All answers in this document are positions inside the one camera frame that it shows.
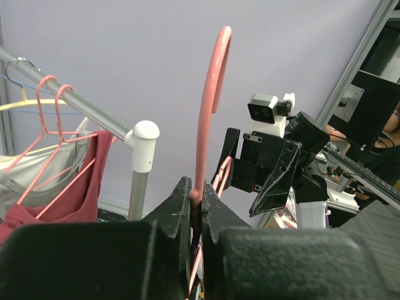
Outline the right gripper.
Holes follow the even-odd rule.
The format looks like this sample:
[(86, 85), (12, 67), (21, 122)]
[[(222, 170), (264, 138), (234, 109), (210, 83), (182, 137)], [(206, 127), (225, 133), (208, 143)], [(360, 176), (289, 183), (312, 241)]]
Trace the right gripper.
[(297, 141), (254, 131), (243, 134), (240, 157), (236, 158), (240, 137), (240, 129), (227, 128), (212, 181), (229, 156), (232, 163), (225, 187), (258, 193), (249, 209), (250, 216), (283, 208), (303, 145)]

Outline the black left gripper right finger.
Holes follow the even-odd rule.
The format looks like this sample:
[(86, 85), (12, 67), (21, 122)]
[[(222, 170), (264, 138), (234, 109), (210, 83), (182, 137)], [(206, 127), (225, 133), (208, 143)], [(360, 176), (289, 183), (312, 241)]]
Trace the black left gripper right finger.
[(383, 298), (383, 277), (359, 236), (254, 229), (208, 182), (201, 204), (206, 299)]

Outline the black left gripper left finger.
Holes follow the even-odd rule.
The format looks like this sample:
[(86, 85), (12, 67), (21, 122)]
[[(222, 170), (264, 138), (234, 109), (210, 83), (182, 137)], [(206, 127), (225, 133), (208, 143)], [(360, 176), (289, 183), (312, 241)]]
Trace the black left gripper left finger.
[(1, 248), (2, 299), (185, 299), (191, 180), (140, 221), (38, 224)]

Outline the maroon tank top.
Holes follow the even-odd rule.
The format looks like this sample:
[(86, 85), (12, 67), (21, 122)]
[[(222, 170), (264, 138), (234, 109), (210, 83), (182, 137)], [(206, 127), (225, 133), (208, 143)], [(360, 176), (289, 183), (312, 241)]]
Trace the maroon tank top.
[(98, 131), (91, 138), (77, 176), (44, 204), (28, 206), (28, 201), (24, 200), (12, 205), (1, 224), (1, 244), (24, 225), (97, 221), (101, 181), (112, 140), (110, 132)]

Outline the light blue wire hanger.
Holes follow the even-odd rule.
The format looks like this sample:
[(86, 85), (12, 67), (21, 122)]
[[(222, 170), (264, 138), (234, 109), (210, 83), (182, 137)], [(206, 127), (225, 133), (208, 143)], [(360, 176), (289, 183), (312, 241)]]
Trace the light blue wire hanger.
[[(1, 78), (10, 81), (10, 80), (7, 78), (7, 76), (2, 75), (2, 74), (1, 74)], [(16, 84), (17, 84), (18, 86), (22, 86), (22, 87), (25, 88), (25, 89), (32, 90), (32, 92), (31, 92), (31, 91), (27, 92), (27, 93), (28, 93), (28, 96), (33, 96), (33, 95), (34, 95), (34, 94), (33, 94), (33, 91), (36, 92), (37, 86), (35, 86), (35, 85), (28, 84), (28, 83), (25, 83), (25, 82), (22, 82), (22, 81), (16, 81)], [(46, 95), (46, 96), (48, 96), (48, 98), (49, 98), (50, 100), (54, 100), (54, 98), (55, 98), (55, 95), (54, 95), (51, 91), (48, 91), (47, 89), (44, 89), (44, 88), (41, 88), (40, 95), (41, 95), (41, 96)], [(41, 102), (42, 102), (41, 104), (44, 104), (44, 98), (41, 98)], [(78, 112), (78, 111), (75, 111), (75, 112), (72, 112), (72, 111), (67, 112), (67, 111), (65, 111), (65, 112), (61, 112), (61, 114), (62, 114), (62, 115), (81, 115), (82, 113), (81, 113), (81, 112)]]

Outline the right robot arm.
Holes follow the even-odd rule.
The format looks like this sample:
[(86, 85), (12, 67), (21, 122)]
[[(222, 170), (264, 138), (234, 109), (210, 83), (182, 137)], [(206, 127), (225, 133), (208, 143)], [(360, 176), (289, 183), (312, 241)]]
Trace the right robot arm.
[(316, 155), (328, 141), (327, 132), (305, 112), (290, 118), (283, 137), (229, 127), (214, 187), (218, 193), (229, 187), (256, 193), (250, 217), (284, 208), (292, 193), (297, 226), (325, 228), (327, 184)]

